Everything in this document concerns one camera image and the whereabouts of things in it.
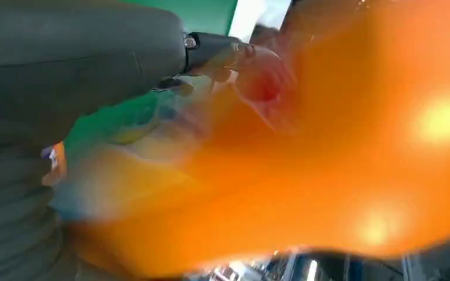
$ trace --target bright light spot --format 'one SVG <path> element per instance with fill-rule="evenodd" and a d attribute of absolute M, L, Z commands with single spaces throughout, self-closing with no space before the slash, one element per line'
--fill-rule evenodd
<path fill-rule="evenodd" d="M 317 267 L 318 263 L 316 261 L 311 261 L 309 264 L 308 278 L 306 278 L 306 281 L 315 281 Z"/>
<path fill-rule="evenodd" d="M 450 142 L 450 97 L 427 107 L 420 120 L 420 137 L 426 142 Z"/>
<path fill-rule="evenodd" d="M 254 26 L 265 9 L 264 0 L 238 0 L 229 36 L 249 42 Z"/>
<path fill-rule="evenodd" d="M 232 268 L 240 276 L 244 276 L 247 271 L 246 265 L 243 262 L 230 262 L 229 267 Z"/>

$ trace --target light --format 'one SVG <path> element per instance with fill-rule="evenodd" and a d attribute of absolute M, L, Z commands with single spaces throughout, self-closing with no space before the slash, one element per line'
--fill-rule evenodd
<path fill-rule="evenodd" d="M 306 278 L 306 281 L 315 281 L 317 267 L 318 263 L 316 261 L 311 261 L 309 264 L 308 278 Z"/>
<path fill-rule="evenodd" d="M 450 97 L 427 106 L 420 119 L 420 138 L 429 143 L 450 142 Z"/>
<path fill-rule="evenodd" d="M 235 272 L 237 272 L 237 274 L 239 274 L 240 276 L 244 276 L 244 274 L 247 271 L 245 264 L 239 261 L 230 262 L 229 267 L 232 268 Z"/>

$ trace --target orange blurred object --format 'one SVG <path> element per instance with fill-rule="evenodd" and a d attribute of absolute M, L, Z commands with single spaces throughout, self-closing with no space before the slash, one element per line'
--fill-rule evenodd
<path fill-rule="evenodd" d="M 361 13 L 291 55 L 298 83 L 277 109 L 294 132 L 226 88 L 208 106 L 212 134 L 178 167 L 188 179 L 76 231 L 139 276 L 295 247 L 389 257 L 450 238 L 450 1 Z M 136 159 L 108 149 L 108 162 L 113 185 L 144 188 Z"/>

